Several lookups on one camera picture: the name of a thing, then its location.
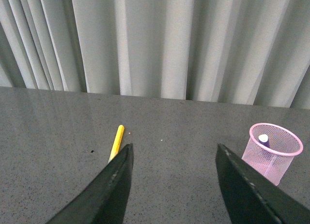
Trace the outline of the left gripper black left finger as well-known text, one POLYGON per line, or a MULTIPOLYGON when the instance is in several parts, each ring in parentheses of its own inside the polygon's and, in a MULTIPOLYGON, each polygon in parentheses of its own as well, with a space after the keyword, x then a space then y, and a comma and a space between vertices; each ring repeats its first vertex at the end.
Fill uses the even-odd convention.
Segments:
POLYGON ((49 224, 121 224, 130 194, 133 144, 126 144, 93 181, 49 224))

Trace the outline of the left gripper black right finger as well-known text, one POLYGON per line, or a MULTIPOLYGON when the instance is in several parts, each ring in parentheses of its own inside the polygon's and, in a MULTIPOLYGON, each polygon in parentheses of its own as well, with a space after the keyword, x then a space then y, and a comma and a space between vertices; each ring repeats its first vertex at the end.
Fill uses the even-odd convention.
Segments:
POLYGON ((217 145, 217 177, 233 224, 308 224, 310 211, 223 144, 217 145))

